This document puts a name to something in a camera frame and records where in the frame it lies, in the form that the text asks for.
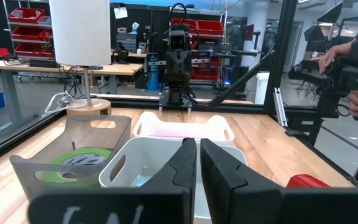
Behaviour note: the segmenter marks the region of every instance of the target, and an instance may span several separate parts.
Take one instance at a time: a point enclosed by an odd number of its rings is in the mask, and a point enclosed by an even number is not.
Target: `white basket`
[[[205,123],[175,123],[159,120],[153,112],[144,112],[137,121],[134,137],[151,137],[181,141],[183,138],[208,138],[220,146],[233,146],[234,133],[226,119],[214,115]]]
[[[111,162],[99,175],[102,187],[130,187],[138,175],[155,175],[176,153],[181,146],[181,141],[156,138],[134,138],[114,156]],[[226,152],[247,165],[244,153],[239,149],[229,146],[221,146]],[[125,156],[125,164],[115,176],[110,179],[111,172]],[[197,175],[195,198],[195,223],[211,223],[208,204],[201,178],[200,144],[197,143]]]

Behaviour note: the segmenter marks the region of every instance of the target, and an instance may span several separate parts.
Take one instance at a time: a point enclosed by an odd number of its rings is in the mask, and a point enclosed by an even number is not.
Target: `person's hand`
[[[334,61],[336,57],[346,56],[351,49],[352,42],[331,47],[326,54],[320,57],[311,58],[312,61],[318,61],[320,73],[325,72],[328,65]]]
[[[349,113],[358,117],[358,90],[352,90],[349,93]]]

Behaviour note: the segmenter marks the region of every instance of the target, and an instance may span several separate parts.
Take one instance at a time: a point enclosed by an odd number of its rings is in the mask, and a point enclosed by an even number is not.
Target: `lamp base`
[[[91,99],[91,103],[88,106],[67,109],[68,116],[74,114],[110,115],[111,103],[108,100]]]

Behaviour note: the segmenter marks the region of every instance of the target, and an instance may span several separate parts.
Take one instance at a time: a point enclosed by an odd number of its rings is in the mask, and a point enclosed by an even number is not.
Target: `white lamp shade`
[[[49,0],[58,63],[111,63],[109,4],[109,0]]]

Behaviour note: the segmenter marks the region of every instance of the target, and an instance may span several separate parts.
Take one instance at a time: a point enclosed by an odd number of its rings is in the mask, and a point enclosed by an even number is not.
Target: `tape roll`
[[[111,151],[101,148],[81,148],[68,153],[64,153],[54,161],[52,165],[95,165],[104,162],[111,154]],[[45,172],[45,182],[61,182],[61,183],[75,183],[77,179],[66,178],[67,172]],[[98,184],[98,177],[94,180],[89,181],[87,185]]]

